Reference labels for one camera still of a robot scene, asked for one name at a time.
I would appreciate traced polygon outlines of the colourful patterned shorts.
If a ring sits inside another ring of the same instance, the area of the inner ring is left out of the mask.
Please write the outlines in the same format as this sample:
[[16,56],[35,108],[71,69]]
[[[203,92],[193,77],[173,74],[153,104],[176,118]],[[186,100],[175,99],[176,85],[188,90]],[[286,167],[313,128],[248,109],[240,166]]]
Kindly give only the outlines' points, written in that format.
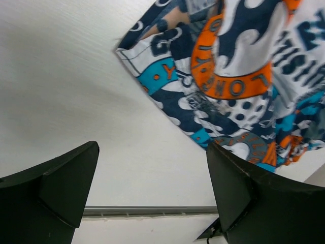
[[324,147],[324,1],[156,1],[116,52],[201,148],[274,171]]

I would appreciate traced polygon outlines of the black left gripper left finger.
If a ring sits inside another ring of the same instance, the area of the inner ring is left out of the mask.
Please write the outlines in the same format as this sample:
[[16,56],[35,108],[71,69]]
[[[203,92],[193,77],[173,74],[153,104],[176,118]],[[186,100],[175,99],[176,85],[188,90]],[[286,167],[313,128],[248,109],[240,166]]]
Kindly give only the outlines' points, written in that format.
[[71,243],[98,157],[98,143],[89,141],[1,178],[1,243]]

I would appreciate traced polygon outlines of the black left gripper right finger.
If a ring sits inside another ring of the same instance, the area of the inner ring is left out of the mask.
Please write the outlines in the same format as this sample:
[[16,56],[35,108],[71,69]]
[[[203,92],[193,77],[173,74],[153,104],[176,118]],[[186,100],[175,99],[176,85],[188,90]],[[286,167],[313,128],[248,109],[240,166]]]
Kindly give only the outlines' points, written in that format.
[[247,162],[217,144],[207,163],[228,243],[324,243],[324,188]]

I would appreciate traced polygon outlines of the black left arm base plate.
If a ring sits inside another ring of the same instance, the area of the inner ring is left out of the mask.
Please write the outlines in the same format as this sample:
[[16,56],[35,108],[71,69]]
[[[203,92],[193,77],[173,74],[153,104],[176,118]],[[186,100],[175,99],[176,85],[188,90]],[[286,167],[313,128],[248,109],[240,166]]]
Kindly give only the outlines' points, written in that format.
[[223,236],[221,230],[220,218],[217,218],[206,230],[204,230],[196,240],[205,240],[207,244],[210,243],[210,239],[214,237]]

